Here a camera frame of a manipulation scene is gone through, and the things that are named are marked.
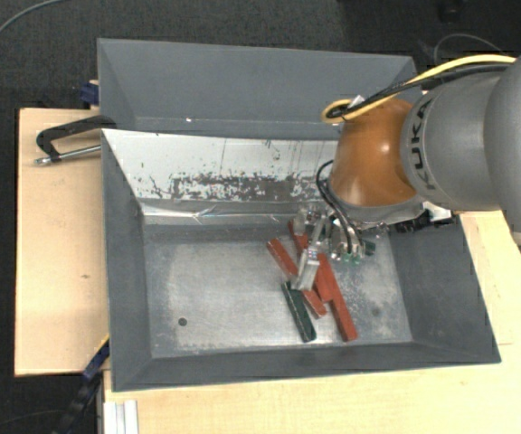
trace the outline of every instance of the wooden table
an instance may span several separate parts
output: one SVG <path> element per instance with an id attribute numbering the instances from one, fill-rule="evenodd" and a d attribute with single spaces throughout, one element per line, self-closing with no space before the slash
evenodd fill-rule
<path id="1" fill-rule="evenodd" d="M 38 131 L 93 114 L 21 111 L 16 375 L 81 371 L 108 332 L 99 159 L 33 164 Z M 118 393 L 107 370 L 102 400 L 136 400 L 142 434 L 521 432 L 521 255 L 500 212 L 461 218 L 502 363 Z"/>

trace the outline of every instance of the gray bin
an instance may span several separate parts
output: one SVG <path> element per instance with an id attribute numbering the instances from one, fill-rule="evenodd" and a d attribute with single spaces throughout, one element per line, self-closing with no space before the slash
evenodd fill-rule
<path id="1" fill-rule="evenodd" d="M 319 111 L 411 76 L 409 58 L 100 41 L 99 64 L 124 129 L 102 135 L 115 391 L 499 362 L 458 224 L 334 263 L 351 343 L 330 313 L 302 343 L 265 246 L 292 254 L 287 222 L 322 205 L 337 131 Z"/>

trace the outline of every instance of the yellow cable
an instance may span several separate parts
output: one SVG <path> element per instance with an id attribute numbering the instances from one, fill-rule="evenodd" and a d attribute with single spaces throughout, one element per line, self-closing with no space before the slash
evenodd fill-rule
<path id="1" fill-rule="evenodd" d="M 474 63 L 481 63 L 481 62 L 506 62 L 506 63 L 512 63 L 516 60 L 516 58 L 512 58 L 511 56 L 503 56 L 499 54 L 478 54 L 474 56 L 466 56 L 464 58 L 459 58 L 457 60 L 444 62 L 443 64 L 440 64 L 439 66 L 436 66 L 435 68 L 431 68 L 430 70 L 425 71 L 423 74 L 420 74 L 416 77 L 413 77 L 405 84 L 416 82 L 418 80 L 424 80 L 428 79 L 429 77 L 433 77 L 435 75 L 441 74 L 442 72 L 449 71 L 454 68 L 458 68 L 459 66 L 465 66 L 466 64 L 474 64 Z M 345 114 L 344 116 L 340 118 L 328 118 L 327 114 L 331 109 L 338 108 L 339 106 L 347 106 L 351 103 L 351 99 L 338 99 L 337 101 L 334 101 L 330 105 L 328 105 L 325 109 L 323 109 L 323 112 L 321 113 L 321 120 L 325 122 L 326 124 L 339 124 L 343 121 L 348 121 L 354 118 L 357 118 L 364 114 L 367 111 L 370 111 L 373 108 L 377 108 L 378 106 L 385 103 L 388 99 L 393 98 L 396 96 L 397 93 L 394 93 L 393 95 L 389 95 L 385 98 L 377 100 L 375 103 L 371 103 L 368 106 L 364 106 L 360 109 L 357 109 L 355 111 L 352 111 L 348 114 Z"/>

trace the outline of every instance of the metal clamp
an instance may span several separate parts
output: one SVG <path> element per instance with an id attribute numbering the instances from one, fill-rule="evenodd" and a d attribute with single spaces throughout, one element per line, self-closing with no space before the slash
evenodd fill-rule
<path id="1" fill-rule="evenodd" d="M 38 165 L 57 163 L 63 161 L 64 159 L 70 159 L 99 151 L 100 146 L 96 145 L 82 149 L 76 149 L 67 153 L 60 153 L 57 149 L 55 149 L 55 146 L 52 143 L 54 140 L 71 137 L 72 135 L 88 132 L 96 128 L 117 127 L 116 123 L 106 116 L 94 116 L 93 118 L 77 120 L 75 122 L 70 122 L 69 124 L 63 124 L 61 126 L 46 128 L 39 133 L 35 139 L 35 143 L 47 156 L 35 159 L 34 162 Z"/>

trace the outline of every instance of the black floor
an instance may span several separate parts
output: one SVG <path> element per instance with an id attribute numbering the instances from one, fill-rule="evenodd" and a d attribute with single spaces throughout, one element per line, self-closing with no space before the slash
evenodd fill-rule
<path id="1" fill-rule="evenodd" d="M 0 24 L 44 0 L 0 0 Z M 77 391 L 75 376 L 13 379 L 15 270 L 14 110 L 82 108 L 80 85 L 97 77 L 98 37 L 208 42 L 411 55 L 424 70 L 449 33 L 471 33 L 521 53 L 521 0 L 468 0 L 440 22 L 439 0 L 87 0 L 27 15 L 0 37 L 0 433 L 50 432 Z M 456 39 L 445 52 L 485 50 Z M 94 414 L 81 432 L 94 432 Z"/>

